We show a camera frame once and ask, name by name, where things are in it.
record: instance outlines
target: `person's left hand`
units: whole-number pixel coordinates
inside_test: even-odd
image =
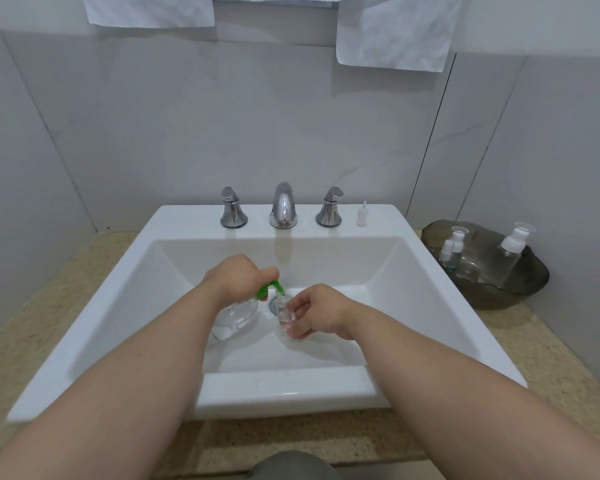
[[[279,277],[277,267],[258,269],[247,256],[236,254],[210,269],[200,284],[209,286],[224,308],[253,298],[260,288]]]

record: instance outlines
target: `white towel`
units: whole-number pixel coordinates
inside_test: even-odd
[[[339,63],[440,72],[462,0],[301,1],[340,2],[336,39]],[[215,24],[212,0],[84,0],[84,5],[89,22],[106,27],[159,29]]]

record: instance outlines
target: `faucet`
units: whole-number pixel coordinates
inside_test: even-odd
[[[224,214],[220,217],[220,224],[227,229],[236,229],[247,224],[248,217],[240,208],[240,199],[231,187],[222,190],[224,200]]]
[[[340,187],[331,187],[324,196],[322,204],[322,210],[318,212],[315,217],[315,221],[323,227],[337,227],[342,222],[342,217],[338,212],[338,199],[342,197],[344,193],[340,190]]]
[[[269,224],[276,229],[291,229],[297,222],[294,192],[288,182],[280,182],[273,197]]]

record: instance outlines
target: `person's left arm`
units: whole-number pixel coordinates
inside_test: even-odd
[[[0,451],[0,479],[148,477],[198,393],[218,312],[277,280],[231,256],[96,362]]]

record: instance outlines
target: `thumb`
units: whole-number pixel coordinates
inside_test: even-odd
[[[277,267],[269,266],[260,270],[260,281],[263,285],[277,280],[280,277],[280,272]]]
[[[287,335],[292,339],[303,339],[305,336],[311,335],[314,330],[312,329],[312,313],[311,308],[305,313],[304,317],[300,318],[297,322],[293,323],[287,330]]]

